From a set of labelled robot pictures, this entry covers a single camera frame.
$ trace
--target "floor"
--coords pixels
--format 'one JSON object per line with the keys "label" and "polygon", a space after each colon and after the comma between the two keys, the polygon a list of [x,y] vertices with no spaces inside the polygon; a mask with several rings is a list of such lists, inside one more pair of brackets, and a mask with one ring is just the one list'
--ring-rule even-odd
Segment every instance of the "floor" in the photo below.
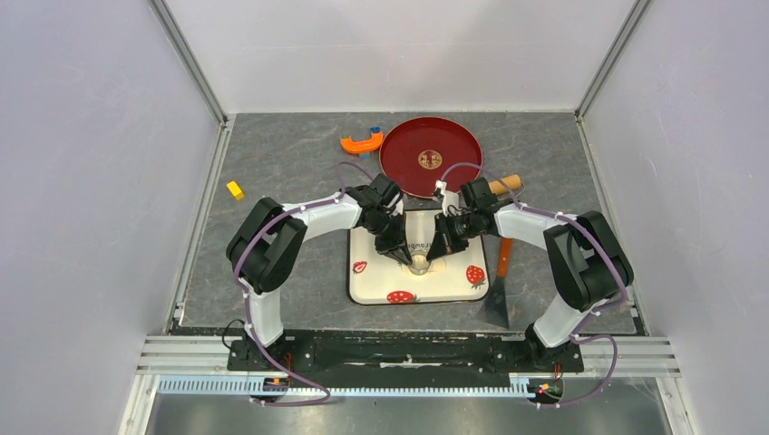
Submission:
{"label": "floor", "polygon": [[[595,388],[568,380],[566,398]],[[264,409],[245,397],[164,395],[155,399],[148,434],[672,433],[654,379],[614,380],[579,406],[537,411],[521,399],[342,398],[304,408]]]}
{"label": "floor", "polygon": [[[484,165],[498,173],[517,173],[529,204],[555,211],[600,210],[577,125],[570,113],[276,113],[239,114],[235,121],[207,223],[195,257],[181,325],[223,326],[243,316],[240,291],[232,283],[225,247],[262,196],[278,202],[322,198],[338,188],[340,160],[379,171],[378,158],[359,159],[342,151],[341,136],[367,137],[379,126],[386,134],[400,122],[423,115],[461,123],[481,143]],[[348,185],[364,184],[352,169]],[[236,201],[226,184],[236,180],[246,196]],[[410,198],[408,208],[432,208]],[[434,331],[500,331],[473,317],[480,303],[361,306],[346,292],[346,232],[309,240],[284,284],[282,316],[286,328]],[[491,276],[499,240],[485,237]],[[505,280],[511,330],[523,331],[544,313],[556,294],[545,251],[518,243]],[[632,334],[629,307],[604,313],[586,332]]]}

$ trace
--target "strawberry illustration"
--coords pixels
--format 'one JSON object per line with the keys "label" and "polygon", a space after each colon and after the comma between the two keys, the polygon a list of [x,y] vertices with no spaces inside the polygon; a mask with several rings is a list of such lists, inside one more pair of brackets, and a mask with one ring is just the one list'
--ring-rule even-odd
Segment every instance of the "strawberry illustration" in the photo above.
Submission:
{"label": "strawberry illustration", "polygon": [[478,266],[467,266],[467,280],[472,284],[472,288],[478,288],[481,285],[486,284],[486,274],[483,273],[483,269]]}
{"label": "strawberry illustration", "polygon": [[416,301],[416,295],[409,292],[398,290],[387,295],[387,302],[390,304],[408,304]]}
{"label": "strawberry illustration", "polygon": [[353,265],[353,273],[356,275],[360,274],[365,270],[366,266],[368,266],[367,261],[356,261],[355,264]]}

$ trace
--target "orange handle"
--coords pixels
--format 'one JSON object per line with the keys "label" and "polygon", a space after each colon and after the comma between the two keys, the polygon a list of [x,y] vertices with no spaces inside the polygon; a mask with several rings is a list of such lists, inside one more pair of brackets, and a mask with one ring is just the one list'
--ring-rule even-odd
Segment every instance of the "orange handle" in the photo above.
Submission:
{"label": "orange handle", "polygon": [[502,238],[500,245],[500,262],[497,263],[497,276],[504,278],[507,276],[507,266],[510,264],[510,257],[512,256],[512,239]]}
{"label": "orange handle", "polygon": [[[510,189],[517,189],[521,186],[521,177],[514,174],[503,177],[502,181],[507,183],[507,185],[510,186]],[[507,191],[507,189],[497,180],[489,183],[489,189],[492,190],[494,195],[501,195]]]}

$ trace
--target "yellow block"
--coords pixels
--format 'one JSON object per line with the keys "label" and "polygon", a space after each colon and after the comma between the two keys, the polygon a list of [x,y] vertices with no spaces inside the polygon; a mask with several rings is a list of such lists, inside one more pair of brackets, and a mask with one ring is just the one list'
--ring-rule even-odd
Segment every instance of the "yellow block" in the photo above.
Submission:
{"label": "yellow block", "polygon": [[238,183],[236,183],[235,181],[231,181],[227,183],[227,189],[229,189],[229,193],[231,193],[232,196],[235,197],[235,199],[237,199],[238,201],[246,197],[246,194],[243,193],[243,190],[240,188],[240,186],[238,186]]}

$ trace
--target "gray marble tabletop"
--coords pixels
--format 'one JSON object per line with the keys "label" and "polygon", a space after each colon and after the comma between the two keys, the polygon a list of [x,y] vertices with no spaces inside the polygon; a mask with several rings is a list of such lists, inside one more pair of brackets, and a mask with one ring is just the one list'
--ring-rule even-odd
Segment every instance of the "gray marble tabletop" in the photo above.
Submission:
{"label": "gray marble tabletop", "polygon": [[[579,132],[570,113],[271,113],[239,114],[222,165],[200,247],[190,276],[182,326],[223,326],[243,317],[240,291],[232,282],[225,247],[262,196],[278,202],[305,202],[336,189],[335,167],[355,161],[379,172],[376,154],[359,159],[345,153],[341,136],[361,140],[369,128],[386,134],[418,116],[441,116],[466,127],[481,143],[484,165],[498,173],[517,173],[526,186],[522,198],[554,211],[581,213],[599,208]],[[348,185],[366,183],[345,168]],[[226,184],[243,188],[236,201]],[[409,198],[408,208],[434,208],[429,200]],[[346,290],[346,238],[338,231],[307,241],[282,287],[286,328],[433,331],[500,331],[475,320],[480,303],[361,306]],[[490,276],[494,276],[499,239],[485,237]],[[505,279],[511,330],[523,331],[556,294],[545,251],[525,243],[513,248]],[[634,333],[629,307],[604,313],[586,332]]]}

